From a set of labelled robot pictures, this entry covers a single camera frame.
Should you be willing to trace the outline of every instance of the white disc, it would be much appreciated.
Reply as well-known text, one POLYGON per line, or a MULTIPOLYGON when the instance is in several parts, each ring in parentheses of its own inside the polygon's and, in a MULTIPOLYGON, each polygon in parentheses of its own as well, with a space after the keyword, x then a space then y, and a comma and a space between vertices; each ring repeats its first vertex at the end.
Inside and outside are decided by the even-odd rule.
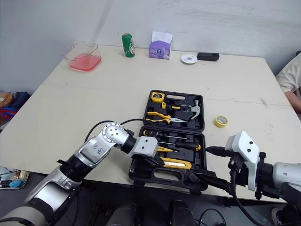
POLYGON ((181 56, 181 60, 189 65, 195 64, 198 61, 197 57, 191 54, 185 54, 181 56))

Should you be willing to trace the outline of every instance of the black toolbox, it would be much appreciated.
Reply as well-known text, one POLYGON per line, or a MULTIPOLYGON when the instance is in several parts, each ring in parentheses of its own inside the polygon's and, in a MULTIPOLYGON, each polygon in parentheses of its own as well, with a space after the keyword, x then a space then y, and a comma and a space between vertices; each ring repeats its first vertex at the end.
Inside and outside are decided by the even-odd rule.
MULTIPOLYGON (((143 160, 143 158, 134 158, 129 172, 130 178, 135 181, 134 185, 143 186, 146 182, 159 183, 187 188, 192 194, 201 194, 200 191, 206 190, 207 185, 201 183, 192 172, 194 170, 206 170, 205 136, 202 134, 202 131, 205 128, 203 97, 201 95, 152 90, 150 92, 143 118, 148 118, 151 120, 162 119, 161 117, 156 115, 148 115, 147 112, 158 112, 164 115, 170 115, 173 118, 188 121, 188 123, 172 121, 170 122, 170 124, 167 124, 165 121, 156 122, 155 125, 157 132, 165 133, 168 136, 187 138, 177 139, 174 137, 156 137, 158 141, 167 143, 175 143, 179 140, 184 142, 194 142, 200 144, 201 149, 199 151, 195 151, 182 147, 178 148, 172 144, 159 143, 159 146, 176 151, 157 152, 157 155, 159 157, 189 161, 192 167, 190 169, 159 167, 150 165, 147 161, 143 160), (165 95, 164 103, 166 104, 166 109, 162 108, 162 102, 157 103, 152 101, 151 96, 153 93, 163 93, 165 95), (194 120, 190 120, 190 118, 194 116, 194 112, 179 111, 179 109, 177 109, 178 107, 174 109, 171 109, 169 107, 181 106, 181 110, 184 110, 182 108, 189 109, 190 106, 195 105, 195 100, 198 100, 198 105, 200 106, 200 114, 194 120), (165 176, 163 178, 158 177, 158 174, 164 174, 165 176)), ((145 130, 153 131, 154 127, 152 127, 149 123, 144 123, 144 126, 140 130, 139 136, 143 136, 143 132, 145 130)))

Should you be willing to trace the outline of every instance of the white wall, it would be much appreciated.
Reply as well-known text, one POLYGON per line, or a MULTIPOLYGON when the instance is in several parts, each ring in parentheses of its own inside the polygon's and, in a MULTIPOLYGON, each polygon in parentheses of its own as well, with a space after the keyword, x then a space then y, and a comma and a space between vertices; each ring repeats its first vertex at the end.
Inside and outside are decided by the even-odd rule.
POLYGON ((277 73, 301 50, 299 0, 0 0, 0 89, 33 92, 76 40, 121 45, 151 31, 173 49, 265 57, 277 73))

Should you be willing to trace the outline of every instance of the green bottle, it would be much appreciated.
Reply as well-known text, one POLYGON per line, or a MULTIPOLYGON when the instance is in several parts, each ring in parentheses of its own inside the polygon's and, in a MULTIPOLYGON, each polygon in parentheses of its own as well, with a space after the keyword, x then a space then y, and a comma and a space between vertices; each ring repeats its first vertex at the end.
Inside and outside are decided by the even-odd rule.
POLYGON ((123 50, 126 53, 126 57, 135 56, 135 47, 134 47, 134 42, 131 34, 125 33, 122 35, 122 45, 123 45, 123 50))

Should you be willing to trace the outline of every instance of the pliers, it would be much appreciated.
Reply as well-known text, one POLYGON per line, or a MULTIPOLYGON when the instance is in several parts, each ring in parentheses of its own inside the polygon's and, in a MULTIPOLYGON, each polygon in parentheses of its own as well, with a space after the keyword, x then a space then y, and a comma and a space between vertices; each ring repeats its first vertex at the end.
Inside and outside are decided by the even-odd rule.
POLYGON ((152 122, 162 122, 162 121, 166 121, 168 124, 170 124, 170 122, 186 122, 188 123, 188 121, 184 121, 182 119, 178 119, 178 118, 172 118, 170 115, 164 115, 164 114, 161 114, 159 112, 147 112, 147 115, 156 115, 156 116, 159 116, 161 117, 162 119, 159 119, 159 120, 152 120, 152 119, 146 119, 146 120, 149 120, 149 121, 152 121, 152 122))

